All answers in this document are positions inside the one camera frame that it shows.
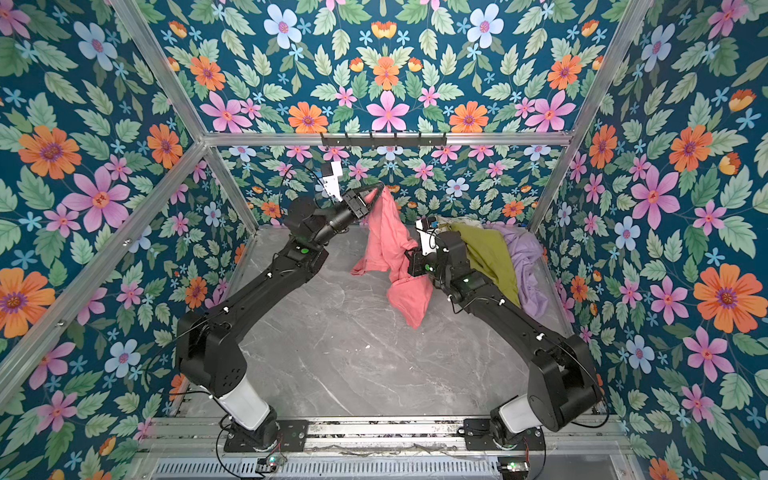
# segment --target small blue flower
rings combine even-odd
[[[69,462],[64,464],[64,468],[69,468],[70,470],[75,470],[78,467],[78,463],[81,463],[83,461],[82,458],[83,451],[74,453],[70,452],[69,454]]]
[[[26,225],[27,226],[27,231],[31,232],[35,228],[41,228],[40,220],[42,220],[42,219],[43,219],[43,217],[36,217],[35,215],[32,214],[32,212],[27,212],[27,217],[26,218],[20,218],[18,220],[18,222],[21,225]]]
[[[566,38],[568,40],[573,40],[574,38],[576,38],[576,35],[578,35],[578,24],[574,25],[573,28],[569,28],[567,33],[568,35],[566,36]]]
[[[747,108],[743,118],[737,118],[736,123],[741,124],[739,131],[742,131],[745,127],[755,128],[755,120],[762,117],[763,114],[752,115],[752,107]]]
[[[728,93],[729,89],[730,87],[725,87],[723,90],[720,90],[719,88],[715,90],[715,98],[712,99],[712,101],[715,103],[715,107],[719,107],[720,103],[728,101],[726,93]]]
[[[707,265],[712,265],[714,263],[715,266],[720,266],[720,261],[725,260],[725,255],[717,254],[717,247],[712,249],[712,253],[706,252],[704,256],[709,259],[707,260]]]
[[[69,366],[72,367],[72,373],[80,373],[85,371],[83,367],[86,363],[88,363],[88,361],[83,359],[83,356],[80,355],[77,360],[72,360],[69,363]]]
[[[34,250],[28,250],[26,253],[21,250],[13,250],[13,254],[16,255],[16,260],[11,262],[11,266],[21,265],[23,270],[29,268],[30,263],[37,263],[38,259],[32,258],[35,255]]]
[[[178,38],[174,37],[174,33],[170,30],[160,30],[160,33],[163,34],[163,40],[167,41],[171,45],[175,45],[178,40]]]
[[[462,34],[466,33],[467,30],[472,28],[472,24],[469,23],[469,19],[464,17],[464,20],[462,20],[462,23],[456,24],[456,29],[460,31]]]
[[[2,90],[8,94],[8,97],[5,97],[5,103],[10,104],[13,103],[13,105],[16,106],[16,108],[20,108],[22,104],[27,103],[26,98],[22,98],[20,95],[22,94],[22,91],[18,88],[14,91],[11,91],[8,87],[3,87]]]

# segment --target floral wallpaper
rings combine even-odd
[[[105,3],[2,0],[0,34],[2,359],[189,138]]]
[[[180,391],[179,317],[226,297],[246,243],[201,161],[5,406],[0,478],[123,478],[153,418],[171,414]],[[18,282],[23,273],[3,268],[0,278]]]
[[[768,477],[766,12],[656,2],[540,232],[653,480]]]

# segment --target marble surface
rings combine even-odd
[[[247,254],[246,285],[269,265],[288,238],[265,228]],[[480,319],[454,314],[435,291],[418,330],[389,305],[387,273],[352,276],[368,230],[334,238],[320,273],[278,303],[240,344],[248,379],[279,416],[487,415],[525,393],[528,368]],[[551,297],[543,325],[564,333],[560,302],[539,265]],[[184,416],[222,415],[204,396],[190,396]]]

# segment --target yellow cloth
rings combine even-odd
[[[461,223],[452,223],[451,230],[459,232],[467,244],[469,266],[493,280],[504,296],[520,306],[518,277],[502,233]]]

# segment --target light blue flower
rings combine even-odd
[[[40,220],[42,220],[42,219],[43,219],[43,217],[37,217],[34,214],[32,214],[32,212],[27,212],[27,217],[26,218],[18,219],[18,222],[21,225],[26,225],[27,226],[27,231],[31,232],[35,228],[41,228]]]
[[[3,87],[2,90],[8,94],[8,97],[5,97],[5,103],[10,104],[13,103],[13,105],[16,106],[16,108],[20,108],[22,104],[27,103],[26,98],[22,98],[20,95],[22,94],[22,91],[18,88],[14,91],[11,91],[8,87]]]
[[[80,355],[77,360],[72,360],[69,363],[69,366],[72,367],[72,373],[80,373],[85,371],[85,364],[88,363],[87,360],[83,359],[83,356]]]
[[[83,461],[82,458],[83,451],[80,452],[70,452],[69,454],[69,462],[64,464],[64,468],[69,468],[70,470],[75,470],[78,467],[78,463],[81,463]]]
[[[38,259],[32,258],[35,255],[34,250],[28,250],[26,253],[21,250],[13,250],[13,254],[16,255],[16,260],[11,262],[11,266],[21,265],[23,270],[29,268],[30,263],[37,263]]]
[[[174,33],[171,30],[160,30],[160,33],[163,34],[163,40],[171,45],[175,45],[179,41],[178,38],[174,37]]]
[[[754,114],[752,115],[752,107],[747,108],[746,112],[744,113],[743,118],[737,118],[736,123],[741,124],[739,126],[739,131],[742,131],[745,127],[749,128],[755,128],[755,120],[762,117],[763,114]]]
[[[704,256],[709,259],[707,260],[707,265],[712,265],[714,263],[715,266],[720,266],[720,261],[725,260],[725,255],[717,254],[717,247],[712,249],[712,253],[706,252]]]

